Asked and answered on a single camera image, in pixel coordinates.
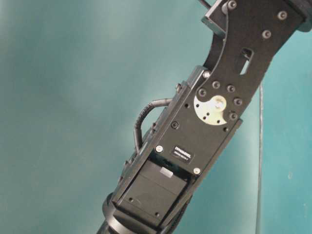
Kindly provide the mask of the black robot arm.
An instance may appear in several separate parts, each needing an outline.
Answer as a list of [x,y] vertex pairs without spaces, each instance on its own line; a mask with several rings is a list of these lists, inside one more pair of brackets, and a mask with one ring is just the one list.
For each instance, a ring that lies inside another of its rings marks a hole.
[[312,28],[309,0],[217,0],[203,65],[173,98],[151,101],[134,125],[135,152],[105,199],[100,234],[170,234],[242,123],[278,50]]

